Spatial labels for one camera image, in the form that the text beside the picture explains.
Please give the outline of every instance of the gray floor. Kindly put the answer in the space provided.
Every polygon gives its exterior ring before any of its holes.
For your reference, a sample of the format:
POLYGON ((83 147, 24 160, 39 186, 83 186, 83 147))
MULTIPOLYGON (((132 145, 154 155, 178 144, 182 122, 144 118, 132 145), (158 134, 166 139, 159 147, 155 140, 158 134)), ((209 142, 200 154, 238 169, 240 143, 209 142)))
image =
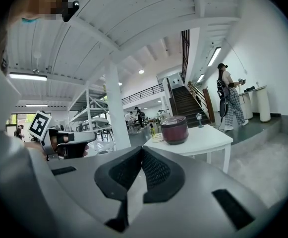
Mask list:
MULTIPOLYGON (((288 196, 288 135, 279 133, 281 123, 280 118, 269 123, 253 118, 248 125, 239 127, 236 123, 234 131, 227 132, 234 139, 228 174, 254 191, 268 207, 288 196)), ((132 146, 142 146, 150 137, 148 128, 129 136, 132 146)), ((206 161, 206 155, 195 159, 206 161)), ((222 152, 215 152, 211 165, 221 169, 223 160, 222 152)))

